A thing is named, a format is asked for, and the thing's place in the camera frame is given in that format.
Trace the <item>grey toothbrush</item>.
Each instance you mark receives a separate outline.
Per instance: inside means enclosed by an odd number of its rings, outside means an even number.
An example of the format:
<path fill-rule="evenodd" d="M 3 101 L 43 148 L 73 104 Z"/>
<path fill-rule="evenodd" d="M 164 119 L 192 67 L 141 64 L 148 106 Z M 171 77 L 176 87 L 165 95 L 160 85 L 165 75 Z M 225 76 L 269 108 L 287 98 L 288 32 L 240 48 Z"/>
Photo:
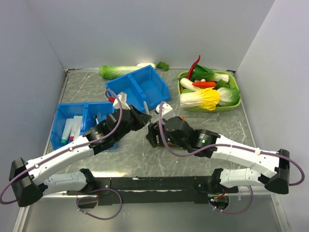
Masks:
<path fill-rule="evenodd" d="M 144 102 L 143 102 L 143 105 L 144 105 L 144 108 L 145 108 L 145 112 L 146 112 L 146 114 L 148 114 L 148 115 L 149 115 L 149 109 L 148 109 L 147 102 L 146 102 L 146 101 L 144 101 Z"/>

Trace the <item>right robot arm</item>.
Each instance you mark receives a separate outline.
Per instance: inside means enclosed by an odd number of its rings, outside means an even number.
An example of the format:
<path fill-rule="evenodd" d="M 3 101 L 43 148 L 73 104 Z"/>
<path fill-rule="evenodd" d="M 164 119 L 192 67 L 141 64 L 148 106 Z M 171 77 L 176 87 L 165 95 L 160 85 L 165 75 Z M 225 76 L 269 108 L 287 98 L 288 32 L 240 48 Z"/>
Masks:
<path fill-rule="evenodd" d="M 240 186 L 263 186 L 276 194 L 288 194 L 290 157 L 289 151 L 265 151 L 232 141 L 206 129 L 194 129 L 178 116 L 148 125 L 146 139 L 152 147 L 172 144 L 192 153 L 204 148 L 197 157 L 220 159 L 243 166 L 243 169 L 217 168 L 211 176 L 215 192 Z"/>

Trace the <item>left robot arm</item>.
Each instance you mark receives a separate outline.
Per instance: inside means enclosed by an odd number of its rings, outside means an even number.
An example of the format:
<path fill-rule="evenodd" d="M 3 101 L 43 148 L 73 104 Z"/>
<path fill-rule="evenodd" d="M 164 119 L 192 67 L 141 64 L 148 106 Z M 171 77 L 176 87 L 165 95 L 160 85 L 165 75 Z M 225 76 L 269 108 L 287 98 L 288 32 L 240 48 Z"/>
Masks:
<path fill-rule="evenodd" d="M 13 189 L 15 202 L 19 207 L 29 206 L 45 195 L 73 190 L 90 194 L 96 181 L 88 169 L 73 174 L 57 174 L 61 169 L 85 158 L 103 152 L 119 142 L 131 131 L 142 129 L 151 119 L 134 106 L 117 109 L 107 118 L 73 142 L 45 156 L 28 161 L 15 159 L 10 168 L 8 188 Z"/>

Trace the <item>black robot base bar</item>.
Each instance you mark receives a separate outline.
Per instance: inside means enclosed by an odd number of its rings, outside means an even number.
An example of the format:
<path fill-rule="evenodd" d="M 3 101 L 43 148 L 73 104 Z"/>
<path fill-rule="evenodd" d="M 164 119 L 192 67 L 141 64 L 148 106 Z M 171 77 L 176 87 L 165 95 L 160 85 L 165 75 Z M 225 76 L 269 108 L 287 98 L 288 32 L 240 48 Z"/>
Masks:
<path fill-rule="evenodd" d="M 210 176 L 170 177 L 96 177 L 94 190 L 116 190 L 123 203 L 177 203 L 207 204 L 208 196 L 238 193 L 238 187 L 225 188 L 213 184 Z"/>

